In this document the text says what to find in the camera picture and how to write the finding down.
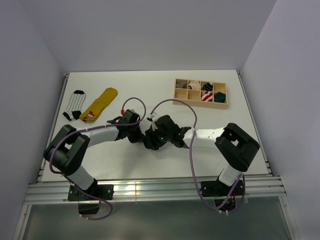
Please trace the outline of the wooden compartment box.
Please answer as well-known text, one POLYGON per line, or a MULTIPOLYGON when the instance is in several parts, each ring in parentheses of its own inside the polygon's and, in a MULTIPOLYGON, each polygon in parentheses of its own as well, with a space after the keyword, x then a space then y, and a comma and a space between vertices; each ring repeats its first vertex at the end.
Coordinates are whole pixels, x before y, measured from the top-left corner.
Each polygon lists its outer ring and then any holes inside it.
POLYGON ((176 100, 183 101, 190 105, 191 107, 199 107, 199 108, 209 108, 209 109, 221 109, 225 110, 229 107, 228 104, 228 92, 227 92, 227 84, 223 82, 214 82, 214 81, 203 81, 203 80, 194 80, 194 79, 183 79, 183 78, 176 78, 174 83, 174 93, 173 97, 176 100), (188 89, 188 85, 186 89, 183 88, 176 88, 176 79, 180 80, 187 80, 189 81, 199 81, 200 82, 200 90, 190 90, 188 89), (204 90, 201 90, 202 86, 205 83, 213 82, 213 99, 212 102, 205 102, 201 101, 201 93, 204 90), (219 103, 214 101, 215 93, 222 92, 226 94, 226 101, 225 103, 219 103))

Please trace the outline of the red white santa sock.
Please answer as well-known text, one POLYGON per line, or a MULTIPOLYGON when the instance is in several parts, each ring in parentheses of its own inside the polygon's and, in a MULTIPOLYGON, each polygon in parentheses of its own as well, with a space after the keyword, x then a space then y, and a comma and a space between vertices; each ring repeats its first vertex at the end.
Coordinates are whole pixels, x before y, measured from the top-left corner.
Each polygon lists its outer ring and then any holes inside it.
POLYGON ((212 102, 213 93, 211 91, 202 91, 201 92, 201 101, 202 102, 212 102))

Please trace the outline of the dark green reindeer sock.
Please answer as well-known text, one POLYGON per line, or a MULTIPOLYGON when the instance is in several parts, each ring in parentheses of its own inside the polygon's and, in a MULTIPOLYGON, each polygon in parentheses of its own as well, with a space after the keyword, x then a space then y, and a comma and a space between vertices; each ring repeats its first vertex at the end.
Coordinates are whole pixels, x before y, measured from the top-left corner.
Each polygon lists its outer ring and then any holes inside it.
POLYGON ((225 93, 218 91, 214 94, 214 101, 216 103, 225 103, 226 96, 227 95, 225 93))

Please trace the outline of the black white striped ankle sock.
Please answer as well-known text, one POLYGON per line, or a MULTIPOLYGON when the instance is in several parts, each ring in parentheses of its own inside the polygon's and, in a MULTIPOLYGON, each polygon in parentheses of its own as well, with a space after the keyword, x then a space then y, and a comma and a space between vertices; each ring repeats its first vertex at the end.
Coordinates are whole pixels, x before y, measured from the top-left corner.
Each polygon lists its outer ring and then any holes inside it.
POLYGON ((155 151, 155 150, 158 150, 160 148, 157 134, 156 134, 155 131, 153 131, 152 128, 150 128, 150 129, 145 131, 145 136, 144 136, 144 139, 143 139, 143 143, 144 143, 144 146, 147 149, 150 149, 150 150, 154 150, 155 151))

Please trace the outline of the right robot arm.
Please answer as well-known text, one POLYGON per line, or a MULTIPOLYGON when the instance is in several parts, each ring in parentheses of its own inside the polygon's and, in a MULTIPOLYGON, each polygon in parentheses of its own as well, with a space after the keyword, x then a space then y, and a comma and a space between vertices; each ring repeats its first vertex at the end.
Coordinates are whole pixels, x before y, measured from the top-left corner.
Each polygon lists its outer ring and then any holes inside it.
POLYGON ((260 149, 259 143, 235 123, 216 129, 195 129, 179 127, 169 115, 151 115, 151 122, 145 131, 143 143, 147 149, 158 150, 166 143, 177 148, 192 147, 217 149, 227 162, 218 177, 217 191, 229 194, 241 173, 249 169, 260 149))

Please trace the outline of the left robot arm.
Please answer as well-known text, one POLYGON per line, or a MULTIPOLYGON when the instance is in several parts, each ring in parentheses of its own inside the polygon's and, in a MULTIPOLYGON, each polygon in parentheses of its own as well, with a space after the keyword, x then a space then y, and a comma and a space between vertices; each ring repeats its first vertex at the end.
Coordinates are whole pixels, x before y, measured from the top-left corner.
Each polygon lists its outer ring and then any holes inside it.
POLYGON ((103 190, 98 182, 82 166, 82 161, 88 148, 122 139, 131 143, 143 140, 139 126, 140 116, 133 110, 127 109, 121 116, 109 120, 103 126, 87 130, 76 129, 64 125, 43 153, 52 169, 56 168, 62 175, 79 187, 79 194, 86 200, 101 198, 103 190))

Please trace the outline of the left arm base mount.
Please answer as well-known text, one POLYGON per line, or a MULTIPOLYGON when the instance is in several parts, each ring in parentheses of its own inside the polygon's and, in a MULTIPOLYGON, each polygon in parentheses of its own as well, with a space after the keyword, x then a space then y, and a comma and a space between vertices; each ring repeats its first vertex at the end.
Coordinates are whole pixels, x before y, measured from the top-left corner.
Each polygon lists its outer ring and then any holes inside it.
POLYGON ((71 185, 67 196, 68 202, 78 202, 78 213, 89 220, 101 220, 109 217, 113 212, 113 206, 109 202, 113 199, 113 184, 97 184, 87 191, 80 190, 78 186, 71 185), (102 204, 109 206, 109 212, 105 216, 94 217, 102 204))

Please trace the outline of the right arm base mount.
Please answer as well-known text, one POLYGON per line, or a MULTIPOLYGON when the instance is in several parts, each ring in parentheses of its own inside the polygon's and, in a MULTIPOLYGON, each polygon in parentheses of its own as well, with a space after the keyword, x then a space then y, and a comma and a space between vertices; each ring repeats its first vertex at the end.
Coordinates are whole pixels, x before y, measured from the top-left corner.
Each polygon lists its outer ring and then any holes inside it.
MULTIPOLYGON (((200 193, 204 198, 208 197, 224 197, 224 199, 215 199, 215 207, 219 207, 226 196, 229 194, 232 186, 227 186, 219 180, 201 181, 200 182, 200 193)), ((233 191, 228 197, 224 205, 222 205, 218 210, 229 213, 234 211, 244 200, 246 193, 246 185, 243 180, 239 180, 235 185, 233 191)))

